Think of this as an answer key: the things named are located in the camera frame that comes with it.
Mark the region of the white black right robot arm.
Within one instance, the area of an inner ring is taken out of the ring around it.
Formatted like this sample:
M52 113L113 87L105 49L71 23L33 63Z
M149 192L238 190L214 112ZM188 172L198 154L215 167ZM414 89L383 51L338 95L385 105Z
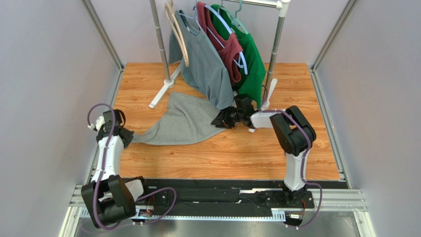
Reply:
M316 132L298 106L290 106L284 110L258 110L246 95L234 97L236 106L230 106L219 112L211 125L217 128L233 128L242 123L251 130L272 128L284 150L287 159L286 175L283 191L293 200L306 192L304 181L306 162Z

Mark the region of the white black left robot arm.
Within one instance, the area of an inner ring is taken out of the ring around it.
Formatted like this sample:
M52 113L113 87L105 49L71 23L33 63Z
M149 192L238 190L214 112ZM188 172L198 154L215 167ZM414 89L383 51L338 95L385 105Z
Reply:
M143 177L123 180L118 174L121 155L134 132L124 128L121 110L106 111L89 128L96 131L98 163L91 182L81 190L82 198L96 228L109 226L136 213L135 202L144 193Z

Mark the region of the light grey cloth napkin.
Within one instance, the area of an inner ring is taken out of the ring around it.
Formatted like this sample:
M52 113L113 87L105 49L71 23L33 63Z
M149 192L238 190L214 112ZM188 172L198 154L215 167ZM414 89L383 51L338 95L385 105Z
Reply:
M206 99L173 92L165 114L145 133L135 133L131 142L153 146L197 144L226 130L211 125L218 114Z

